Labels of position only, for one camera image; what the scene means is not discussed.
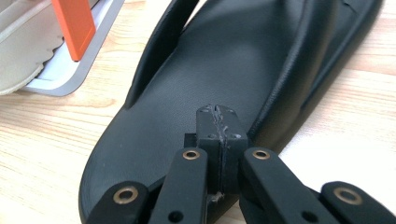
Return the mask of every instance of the orange tab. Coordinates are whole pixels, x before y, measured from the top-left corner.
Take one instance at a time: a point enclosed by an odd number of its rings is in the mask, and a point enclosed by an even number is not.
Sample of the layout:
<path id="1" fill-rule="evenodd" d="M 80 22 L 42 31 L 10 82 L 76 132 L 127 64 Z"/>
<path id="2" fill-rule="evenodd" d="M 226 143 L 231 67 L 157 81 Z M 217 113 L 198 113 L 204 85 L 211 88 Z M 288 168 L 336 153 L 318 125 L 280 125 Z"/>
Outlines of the orange tab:
<path id="1" fill-rule="evenodd" d="M 88 0 L 51 0 L 73 61 L 79 61 L 96 32 Z"/>

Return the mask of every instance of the wooden table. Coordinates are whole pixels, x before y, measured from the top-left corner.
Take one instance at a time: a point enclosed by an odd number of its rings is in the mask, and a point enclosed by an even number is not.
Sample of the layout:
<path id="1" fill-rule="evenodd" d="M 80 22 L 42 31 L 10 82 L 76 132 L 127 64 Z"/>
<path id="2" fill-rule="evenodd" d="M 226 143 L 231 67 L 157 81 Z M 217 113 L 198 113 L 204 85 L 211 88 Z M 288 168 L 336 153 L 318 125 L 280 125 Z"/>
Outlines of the wooden table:
<path id="1" fill-rule="evenodd" d="M 0 97 L 0 223 L 79 223 L 85 163 L 124 102 L 167 1 L 127 0 L 83 85 Z M 355 184 L 396 214 L 396 1 L 281 154 L 309 187 Z M 219 223 L 244 223 L 237 205 Z"/>

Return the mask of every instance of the rubber surface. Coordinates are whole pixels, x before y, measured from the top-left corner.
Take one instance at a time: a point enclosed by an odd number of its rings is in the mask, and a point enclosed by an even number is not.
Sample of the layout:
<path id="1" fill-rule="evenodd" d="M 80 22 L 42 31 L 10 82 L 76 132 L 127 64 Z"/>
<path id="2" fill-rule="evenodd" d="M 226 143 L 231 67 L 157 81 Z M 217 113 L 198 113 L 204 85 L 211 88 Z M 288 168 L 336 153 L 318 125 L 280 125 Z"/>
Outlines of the rubber surface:
<path id="1" fill-rule="evenodd" d="M 195 132 L 195 111 L 203 105 L 234 109 L 258 146 L 280 151 L 362 41 L 381 4 L 209 0 L 180 36 L 166 35 L 162 24 L 180 2 L 165 12 L 125 106 L 90 156 L 79 192 L 83 222 L 117 183 L 154 189 L 183 148 L 184 133 Z M 158 35 L 173 43 L 154 48 Z"/>

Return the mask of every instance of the flip-flop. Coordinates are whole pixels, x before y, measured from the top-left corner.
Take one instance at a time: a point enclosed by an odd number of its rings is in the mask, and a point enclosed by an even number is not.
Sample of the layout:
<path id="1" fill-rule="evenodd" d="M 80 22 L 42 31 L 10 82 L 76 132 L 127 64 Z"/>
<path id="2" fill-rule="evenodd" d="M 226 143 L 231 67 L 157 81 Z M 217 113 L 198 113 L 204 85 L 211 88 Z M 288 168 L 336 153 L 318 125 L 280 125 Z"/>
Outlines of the flip-flop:
<path id="1" fill-rule="evenodd" d="M 256 146 L 279 152 L 372 26 L 378 0 L 175 0 L 155 29 L 125 105 L 93 150 L 80 185 L 85 222 L 123 181 L 154 194 L 195 111 L 236 111 Z M 209 201 L 215 220 L 237 197 Z"/>

